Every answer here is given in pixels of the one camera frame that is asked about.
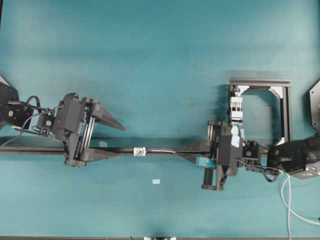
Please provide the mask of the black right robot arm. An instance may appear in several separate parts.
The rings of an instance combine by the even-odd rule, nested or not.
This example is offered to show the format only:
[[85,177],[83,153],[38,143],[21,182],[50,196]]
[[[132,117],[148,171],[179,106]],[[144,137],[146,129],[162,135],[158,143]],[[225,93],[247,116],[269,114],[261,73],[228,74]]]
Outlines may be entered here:
[[208,122],[208,139],[182,147],[176,154],[204,168],[202,189],[223,191],[228,177],[245,167],[262,174],[270,183],[281,174],[299,179],[320,175],[320,136],[263,146],[245,141],[239,127]]

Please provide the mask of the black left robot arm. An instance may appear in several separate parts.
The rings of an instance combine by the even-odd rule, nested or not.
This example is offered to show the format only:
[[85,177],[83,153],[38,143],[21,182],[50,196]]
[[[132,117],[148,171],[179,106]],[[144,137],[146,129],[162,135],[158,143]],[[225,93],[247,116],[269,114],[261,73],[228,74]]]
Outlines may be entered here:
[[[38,120],[31,134],[52,137],[62,146],[12,145],[23,133],[29,132],[35,117]],[[65,165],[84,168],[94,161],[133,153],[132,149],[124,147],[90,147],[96,124],[125,130],[98,100],[68,93],[57,106],[42,107],[38,96],[21,101],[14,87],[4,80],[0,82],[0,125],[13,127],[19,132],[19,135],[1,143],[2,155],[63,155]]]

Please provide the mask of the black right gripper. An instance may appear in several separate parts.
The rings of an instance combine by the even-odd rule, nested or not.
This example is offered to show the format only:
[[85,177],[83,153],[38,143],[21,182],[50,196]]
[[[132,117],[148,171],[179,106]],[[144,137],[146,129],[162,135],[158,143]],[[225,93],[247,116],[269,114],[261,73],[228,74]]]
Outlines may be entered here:
[[[238,161],[243,157],[243,138],[237,125],[224,121],[208,121],[208,139],[188,144],[176,150],[177,155],[196,165],[196,157],[211,158],[215,166],[204,168],[201,188],[223,191],[228,177],[238,172]],[[192,152],[211,152],[206,154]]]

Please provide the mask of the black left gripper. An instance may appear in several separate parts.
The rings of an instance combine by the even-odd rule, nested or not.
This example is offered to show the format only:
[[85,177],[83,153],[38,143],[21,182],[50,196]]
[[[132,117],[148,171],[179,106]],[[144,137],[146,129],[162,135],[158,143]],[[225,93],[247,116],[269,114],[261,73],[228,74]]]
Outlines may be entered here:
[[68,93],[60,101],[53,124],[53,135],[63,143],[65,165],[85,167],[88,161],[134,154],[133,148],[89,148],[95,122],[125,131],[124,126],[99,100],[80,98],[77,93]]

